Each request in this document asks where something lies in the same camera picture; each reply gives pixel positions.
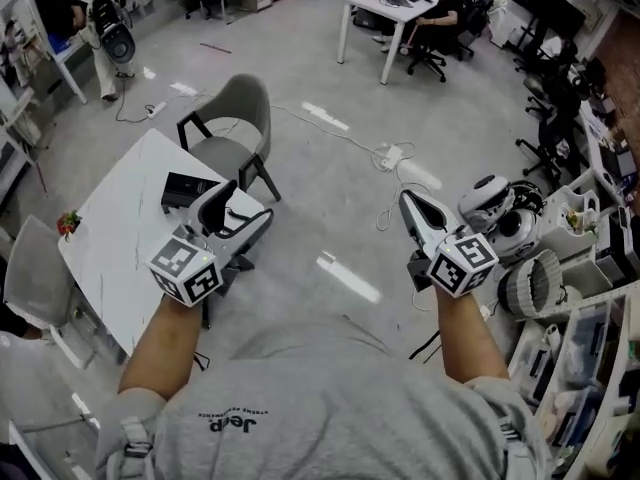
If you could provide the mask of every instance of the white cube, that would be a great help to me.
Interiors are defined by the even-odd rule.
[[[147,267],[165,293],[189,307],[222,284],[215,255],[174,235],[147,260]]]
[[[442,241],[429,265],[427,275],[452,297],[460,297],[480,286],[498,257],[481,234]]]

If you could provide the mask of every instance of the t-shirt sleeve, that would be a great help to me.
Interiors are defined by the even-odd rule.
[[[122,421],[131,417],[138,418],[153,442],[156,418],[165,405],[165,399],[157,393],[149,389],[133,388],[120,393],[100,411],[96,453],[98,478],[106,478],[107,460],[112,454],[123,451],[128,443]]]
[[[551,454],[540,426],[510,381],[478,377],[466,383],[495,412],[505,436],[508,480],[551,477]]]

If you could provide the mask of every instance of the marble tabletop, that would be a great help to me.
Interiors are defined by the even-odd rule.
[[[225,181],[151,129],[78,210],[82,223],[69,242],[61,238],[58,243],[80,289],[129,355],[163,293],[145,260],[179,223],[176,215],[165,215],[160,207],[169,172]],[[240,190],[234,192],[227,206],[246,216],[264,210],[262,204]]]

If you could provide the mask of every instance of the gray t-shirt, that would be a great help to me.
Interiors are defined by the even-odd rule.
[[[124,449],[130,416],[149,433],[160,479],[550,474],[537,423],[508,381],[428,376],[344,319],[264,331],[166,404],[145,389],[118,395],[100,418],[99,478]]]

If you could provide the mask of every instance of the chair seat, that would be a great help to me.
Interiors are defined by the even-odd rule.
[[[189,148],[189,153],[195,156],[207,167],[211,167],[220,176],[228,180],[240,181],[239,169],[251,157],[252,153],[239,142],[225,137],[213,137],[204,139],[195,146]],[[255,169],[250,169],[252,174],[247,182],[255,179]]]

